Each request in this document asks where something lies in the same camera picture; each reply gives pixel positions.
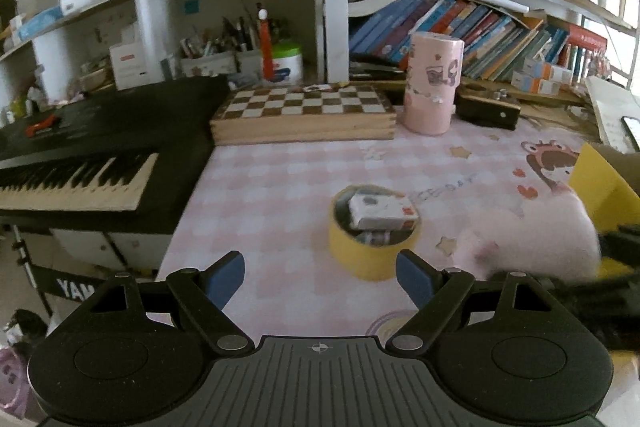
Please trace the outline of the pink plush toy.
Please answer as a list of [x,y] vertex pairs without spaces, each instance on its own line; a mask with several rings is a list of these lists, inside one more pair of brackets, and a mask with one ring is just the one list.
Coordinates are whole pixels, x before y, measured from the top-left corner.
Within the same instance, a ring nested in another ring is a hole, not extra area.
[[457,238],[454,265],[488,280],[524,272],[565,282],[591,281],[601,263],[599,235],[580,198],[560,187],[521,210],[480,210]]

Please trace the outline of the yellow tape roll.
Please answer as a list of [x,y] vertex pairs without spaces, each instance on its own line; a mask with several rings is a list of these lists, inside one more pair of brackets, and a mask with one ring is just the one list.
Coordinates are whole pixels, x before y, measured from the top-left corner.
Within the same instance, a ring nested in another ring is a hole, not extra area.
[[350,220],[348,201],[357,193],[408,195],[377,185],[349,185],[334,196],[330,206],[329,248],[332,256],[360,280],[389,280],[395,276],[397,254],[416,246],[422,225],[420,213],[416,209],[420,220],[411,231],[355,230]]

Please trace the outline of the white red small box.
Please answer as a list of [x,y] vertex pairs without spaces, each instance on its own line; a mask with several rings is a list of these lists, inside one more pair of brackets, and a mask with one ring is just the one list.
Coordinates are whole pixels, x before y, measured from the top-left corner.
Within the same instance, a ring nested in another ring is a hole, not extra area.
[[348,208],[352,227],[360,231],[411,231],[420,220],[406,196],[357,193]]

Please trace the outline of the pink checkered tablecloth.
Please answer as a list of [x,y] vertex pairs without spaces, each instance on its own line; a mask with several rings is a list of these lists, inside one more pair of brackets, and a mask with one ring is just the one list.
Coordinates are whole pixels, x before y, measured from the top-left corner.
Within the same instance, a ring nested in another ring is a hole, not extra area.
[[566,133],[221,147],[160,276],[228,251],[179,425],[592,426],[639,346],[639,158]]

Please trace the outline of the black Yamaha keyboard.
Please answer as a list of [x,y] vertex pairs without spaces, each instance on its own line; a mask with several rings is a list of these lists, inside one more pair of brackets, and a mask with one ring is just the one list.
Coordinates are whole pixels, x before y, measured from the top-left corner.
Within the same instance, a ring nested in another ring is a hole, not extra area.
[[170,234],[214,150],[224,77],[106,91],[1,130],[2,225]]

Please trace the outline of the yellow cardboard box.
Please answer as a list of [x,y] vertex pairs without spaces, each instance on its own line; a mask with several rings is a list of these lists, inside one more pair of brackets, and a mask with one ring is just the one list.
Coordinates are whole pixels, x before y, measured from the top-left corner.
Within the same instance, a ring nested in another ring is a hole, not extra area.
[[638,152],[585,143],[570,175],[600,236],[599,279],[639,269],[639,173]]

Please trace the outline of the dark wooden small box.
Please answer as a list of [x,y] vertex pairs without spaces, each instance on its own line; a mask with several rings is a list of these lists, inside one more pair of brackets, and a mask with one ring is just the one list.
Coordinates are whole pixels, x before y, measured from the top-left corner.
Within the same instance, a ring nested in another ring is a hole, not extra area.
[[506,89],[491,90],[477,83],[457,87],[454,105],[457,116],[470,124],[510,131],[516,129],[522,109]]

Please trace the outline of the wooden chessboard box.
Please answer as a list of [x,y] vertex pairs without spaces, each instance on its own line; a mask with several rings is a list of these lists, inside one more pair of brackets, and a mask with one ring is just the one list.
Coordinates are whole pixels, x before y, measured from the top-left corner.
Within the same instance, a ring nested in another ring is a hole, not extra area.
[[368,84],[255,88],[231,93],[210,122],[218,145],[390,140],[396,110]]

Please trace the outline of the pink cylindrical cup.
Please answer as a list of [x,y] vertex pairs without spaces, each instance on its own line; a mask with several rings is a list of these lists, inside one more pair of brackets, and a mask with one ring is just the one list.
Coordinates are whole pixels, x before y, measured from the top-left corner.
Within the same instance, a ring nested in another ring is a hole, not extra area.
[[410,39],[402,122],[412,132],[442,135],[450,127],[460,84],[464,42],[416,31]]

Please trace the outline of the purple smartphone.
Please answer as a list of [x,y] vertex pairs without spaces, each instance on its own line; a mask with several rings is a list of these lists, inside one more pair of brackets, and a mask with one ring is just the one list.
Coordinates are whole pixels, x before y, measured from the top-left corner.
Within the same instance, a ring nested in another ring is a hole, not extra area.
[[631,116],[623,116],[622,123],[631,139],[636,143],[636,147],[640,146],[640,119]]

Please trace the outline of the white green lidded jar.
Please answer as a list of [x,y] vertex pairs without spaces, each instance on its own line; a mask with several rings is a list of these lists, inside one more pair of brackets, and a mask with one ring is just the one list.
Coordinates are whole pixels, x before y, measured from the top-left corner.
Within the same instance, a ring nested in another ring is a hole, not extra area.
[[282,86],[298,86],[303,80],[303,53],[299,44],[281,40],[272,47],[274,83]]

